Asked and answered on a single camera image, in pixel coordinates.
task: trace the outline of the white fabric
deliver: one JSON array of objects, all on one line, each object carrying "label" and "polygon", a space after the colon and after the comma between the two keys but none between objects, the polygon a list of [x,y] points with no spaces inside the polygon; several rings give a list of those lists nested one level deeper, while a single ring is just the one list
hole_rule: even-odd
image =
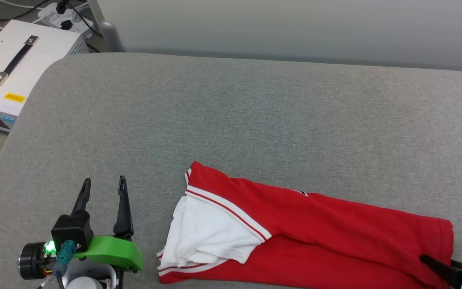
[{"label": "white fabric", "polygon": [[188,196],[216,206],[219,209],[226,208],[225,212],[235,218],[235,220],[241,223],[245,228],[250,229],[251,233],[260,238],[262,242],[265,242],[272,237],[272,234],[270,234],[267,229],[263,228],[262,225],[251,218],[251,216],[244,212],[240,207],[228,201],[227,199],[224,199],[223,197],[211,192],[193,187],[192,185],[187,185],[185,193]]},{"label": "white fabric", "polygon": [[232,259],[245,263],[260,238],[224,209],[192,196],[181,197],[174,209],[161,265],[189,267]]}]

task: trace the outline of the folded shirt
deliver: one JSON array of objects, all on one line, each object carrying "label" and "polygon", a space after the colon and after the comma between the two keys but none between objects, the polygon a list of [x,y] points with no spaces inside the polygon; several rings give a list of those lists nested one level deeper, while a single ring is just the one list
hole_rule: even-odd
[{"label": "folded shirt", "polygon": [[419,260],[450,263],[447,220],[233,179],[198,162],[185,179],[158,254],[162,283],[449,288]]}]

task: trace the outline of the gray cushion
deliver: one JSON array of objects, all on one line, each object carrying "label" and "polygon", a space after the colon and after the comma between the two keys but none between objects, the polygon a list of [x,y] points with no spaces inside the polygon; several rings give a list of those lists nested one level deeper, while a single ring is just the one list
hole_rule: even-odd
[{"label": "gray cushion", "polygon": [[86,177],[92,229],[111,234],[121,174],[144,256],[126,288],[162,287],[155,253],[194,160],[232,177],[450,219],[462,261],[462,72],[79,55],[44,72],[0,156],[0,287],[38,286],[18,277],[20,250],[50,238]]}]

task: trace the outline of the green led light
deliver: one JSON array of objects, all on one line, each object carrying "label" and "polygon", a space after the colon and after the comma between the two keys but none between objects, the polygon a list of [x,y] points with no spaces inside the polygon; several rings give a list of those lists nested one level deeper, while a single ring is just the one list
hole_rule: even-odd
[{"label": "green led light", "polygon": [[57,253],[57,249],[55,248],[55,242],[53,242],[53,240],[47,242],[46,245],[44,245],[44,252],[46,252],[46,254],[48,255]]}]

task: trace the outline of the power strip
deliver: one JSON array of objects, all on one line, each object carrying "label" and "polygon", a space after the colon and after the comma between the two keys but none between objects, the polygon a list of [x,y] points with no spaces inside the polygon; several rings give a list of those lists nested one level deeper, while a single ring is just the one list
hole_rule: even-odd
[{"label": "power strip", "polygon": [[[49,27],[62,29],[62,23],[64,23],[64,26],[70,26],[70,24],[72,24],[72,27],[68,29],[68,31],[80,33],[83,35],[84,39],[92,38],[92,31],[72,9],[67,9],[65,13],[58,14],[57,3],[51,3],[44,7],[44,9],[38,13],[38,16],[41,18],[41,22]],[[94,27],[94,22],[86,18],[85,21],[90,24],[90,27]]]}]

